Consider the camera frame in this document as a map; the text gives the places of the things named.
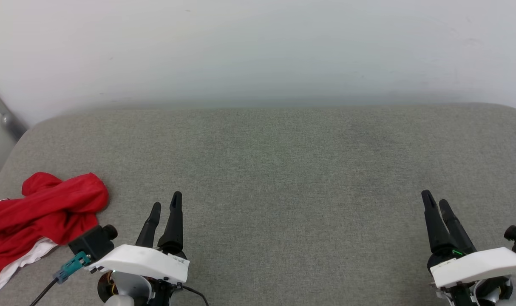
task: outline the wire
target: wire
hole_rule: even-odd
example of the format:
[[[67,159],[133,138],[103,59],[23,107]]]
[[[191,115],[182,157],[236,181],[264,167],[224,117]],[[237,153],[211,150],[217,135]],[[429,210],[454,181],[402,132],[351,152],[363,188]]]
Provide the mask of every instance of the wire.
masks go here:
[[[54,286],[54,284],[57,282],[58,282],[58,277],[56,277],[51,283],[49,283],[48,286],[45,288],[45,290],[43,290],[41,292],[41,294],[37,298],[35,298],[35,300],[29,306],[37,305],[39,300],[41,300],[45,296],[45,294],[50,290],[50,288],[52,288],[52,286]]]
[[[190,291],[190,292],[192,292],[194,294],[199,295],[203,299],[203,301],[205,302],[205,306],[209,306],[209,302],[207,302],[207,299],[205,298],[205,296],[201,292],[199,292],[198,290],[192,289],[190,287],[186,287],[186,286],[182,286],[182,288],[186,289],[186,290],[188,290],[188,291]]]

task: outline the gray panel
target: gray panel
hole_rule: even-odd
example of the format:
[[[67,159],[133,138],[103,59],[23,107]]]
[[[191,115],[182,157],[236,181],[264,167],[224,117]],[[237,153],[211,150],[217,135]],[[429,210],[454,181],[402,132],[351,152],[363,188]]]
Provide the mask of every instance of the gray panel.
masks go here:
[[[478,249],[516,224],[516,110],[497,105],[125,110],[56,118],[19,141],[0,198],[34,172],[94,172],[99,213],[133,244],[182,191],[188,286],[212,306],[444,305],[428,286],[420,192],[446,198]],[[159,232],[167,221],[164,209]],[[27,304],[71,257],[21,269],[0,305]],[[79,271],[43,305],[100,305]],[[185,292],[178,305],[202,305]]]

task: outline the metal bar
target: metal bar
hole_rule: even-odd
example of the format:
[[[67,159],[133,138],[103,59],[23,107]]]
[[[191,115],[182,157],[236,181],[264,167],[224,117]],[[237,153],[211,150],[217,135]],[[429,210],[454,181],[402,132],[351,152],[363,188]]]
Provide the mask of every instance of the metal bar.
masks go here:
[[[5,128],[16,141],[26,132],[27,128],[14,116],[0,98],[1,125]]]

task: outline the cable connector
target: cable connector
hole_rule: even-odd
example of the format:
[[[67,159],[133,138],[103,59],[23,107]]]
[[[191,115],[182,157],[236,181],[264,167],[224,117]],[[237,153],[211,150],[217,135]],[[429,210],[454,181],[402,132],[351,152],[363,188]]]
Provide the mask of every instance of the cable connector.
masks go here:
[[[64,283],[67,279],[80,268],[91,262],[90,258],[86,255],[85,252],[80,251],[67,263],[65,263],[58,272],[56,272],[53,276],[54,279],[58,279],[58,283]]]

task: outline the red garment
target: red garment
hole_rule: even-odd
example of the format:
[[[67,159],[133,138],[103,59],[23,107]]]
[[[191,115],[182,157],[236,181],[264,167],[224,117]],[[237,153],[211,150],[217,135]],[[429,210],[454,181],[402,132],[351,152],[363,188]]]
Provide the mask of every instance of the red garment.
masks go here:
[[[97,225],[109,194],[93,173],[66,181],[37,172],[22,185],[23,199],[0,201],[0,269],[25,255],[42,237],[67,244]]]

